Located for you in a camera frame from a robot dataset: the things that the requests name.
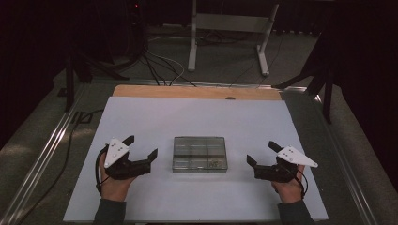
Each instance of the floor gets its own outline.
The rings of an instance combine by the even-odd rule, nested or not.
[[[159,83],[269,87],[298,75],[316,43],[316,37],[312,36],[277,36],[272,33],[266,48],[269,76],[264,77],[260,74],[255,56],[255,46],[262,39],[257,34],[200,32],[198,36],[202,38],[197,39],[196,70],[188,72],[191,40],[187,37],[187,28],[153,28],[150,33],[157,33],[149,38],[148,52],[145,53],[154,68],[152,73],[144,57],[133,66],[118,71],[122,76],[129,77],[129,81],[115,81],[93,69],[95,76],[92,83],[80,83],[75,79],[76,104],[70,112],[64,112],[65,98],[57,96],[59,90],[65,87],[65,71],[54,78],[54,90],[40,102],[0,151],[1,221],[18,213],[23,217],[38,203],[22,224],[67,224],[62,219],[100,120],[100,113],[94,113],[89,123],[77,126],[76,116],[81,112],[103,109],[116,85]],[[176,72],[163,60],[173,65]],[[154,71],[158,74],[155,75],[157,79],[154,79]],[[304,93],[310,80],[296,83],[294,87],[282,91],[281,95],[292,114],[306,154],[322,165],[322,169],[313,170],[313,173],[329,220],[316,224],[398,224],[397,193],[381,169],[339,87],[333,87],[332,124],[329,125],[320,114],[319,101]],[[53,131],[60,136],[52,137]],[[33,170],[38,159],[44,168]],[[30,196],[22,201],[16,197],[17,190],[29,174],[36,174],[37,182],[32,182],[33,188],[29,191],[22,191]],[[16,212],[12,209],[17,207],[11,207],[13,199],[22,201],[22,207]]]

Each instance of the dark background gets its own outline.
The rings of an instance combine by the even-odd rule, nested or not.
[[[88,53],[112,58],[111,34],[103,33],[103,18],[95,8],[95,4],[103,2],[1,1],[0,146],[52,90],[53,77],[65,68],[71,43],[78,43]],[[224,5],[223,1],[199,2],[198,9],[204,12],[218,12],[222,8],[223,13],[261,16],[269,11],[266,1],[231,0],[224,1]],[[191,21],[190,1],[145,3],[143,23],[188,25]],[[282,1],[274,23],[277,34],[293,31],[317,36],[323,31],[305,68],[333,61],[330,70],[334,83],[342,87],[345,100],[395,188],[398,187],[395,175],[398,154],[394,145],[398,134],[398,95],[394,90],[398,82],[397,10],[398,3],[389,0]]]

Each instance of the metal rail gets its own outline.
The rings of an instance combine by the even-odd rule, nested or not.
[[[319,96],[317,96],[313,100],[314,108],[316,114],[318,115],[317,118],[319,120],[319,123],[322,124],[325,131],[327,132],[327,135],[329,136],[329,144],[332,147],[331,152],[336,157],[339,167],[342,170],[345,182],[347,183],[347,186],[351,192],[351,196],[358,208],[363,223],[366,225],[377,225],[378,223],[373,213],[373,210],[368,201],[366,200],[366,196],[362,188],[360,187],[360,183],[358,182],[354,172],[351,169],[351,166],[346,158],[344,149],[339,144],[338,138],[336,137],[335,133],[331,130],[330,125],[328,125],[326,123],[326,120],[324,119],[322,109],[321,107],[319,107],[320,105],[318,104],[320,102],[321,99]]]
[[[32,195],[32,192],[35,189],[44,170],[46,169],[50,159],[52,158],[56,147],[61,142],[69,122],[75,112],[76,105],[84,94],[85,87],[86,84],[82,84],[82,86],[78,89],[74,105],[72,105],[68,112],[64,113],[61,120],[56,125],[52,135],[41,150],[34,165],[27,173],[21,186],[11,201],[11,204],[8,206],[6,213],[0,220],[0,225],[17,224],[18,220],[23,217],[24,212],[26,211],[26,203]]]

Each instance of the table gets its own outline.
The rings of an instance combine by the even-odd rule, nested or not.
[[[269,74],[265,49],[269,34],[275,19],[279,4],[274,4],[268,18],[232,16],[221,14],[205,14],[196,12],[196,0],[192,2],[192,29],[191,29],[191,49],[188,61],[188,71],[195,71],[196,63],[196,29],[229,30],[263,33],[264,39],[261,45],[257,46],[257,56],[261,67],[261,74]]]
[[[279,196],[268,181],[253,178],[246,155],[259,164],[274,164],[276,154],[267,148],[268,141],[302,151],[289,111],[275,90],[118,86],[99,122],[65,221],[92,221],[100,199],[94,177],[98,151],[111,138],[130,135],[135,135],[130,160],[159,149],[152,173],[138,177],[130,187],[126,220],[133,222],[277,220]],[[223,136],[228,171],[172,173],[173,138],[180,135]],[[312,217],[327,219],[311,170],[304,174],[310,187],[305,202]]]

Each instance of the tripod leg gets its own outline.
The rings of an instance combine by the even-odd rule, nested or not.
[[[67,105],[65,107],[65,112],[68,112],[74,102],[73,66],[70,55],[67,56],[65,66],[67,76]]]
[[[94,59],[92,59],[91,57],[86,55],[84,52],[82,52],[78,49],[75,49],[75,52],[76,52],[76,54],[79,55],[79,57],[84,59],[85,62],[87,62],[88,64],[91,64],[91,66],[93,66],[93,67],[101,70],[102,72],[106,73],[107,75],[113,77],[115,80],[126,81],[129,79],[127,77],[120,76],[118,73],[113,72],[112,70],[108,69],[107,67],[103,66],[101,63],[98,63],[97,61],[95,61]]]
[[[292,79],[290,79],[290,80],[288,80],[286,82],[283,82],[283,83],[280,83],[280,84],[276,84],[276,85],[272,85],[271,87],[272,88],[277,88],[277,89],[284,89],[284,88],[286,88],[288,86],[291,86],[292,84],[297,83],[299,81],[302,81],[302,80],[304,80],[304,79],[306,79],[306,78],[308,78],[310,76],[314,76],[314,78],[315,78],[315,77],[318,76],[318,74],[325,67],[326,67],[326,65],[321,65],[321,66],[318,66],[318,67],[314,67],[312,69],[309,69],[308,71],[301,72],[298,76],[296,76],[296,77],[294,77],[294,78],[292,78]]]
[[[333,88],[333,76],[334,74],[329,71],[326,83],[325,83],[325,96],[324,96],[324,104],[323,104],[323,115],[326,121],[331,124],[330,120],[330,103],[331,103],[331,91]]]

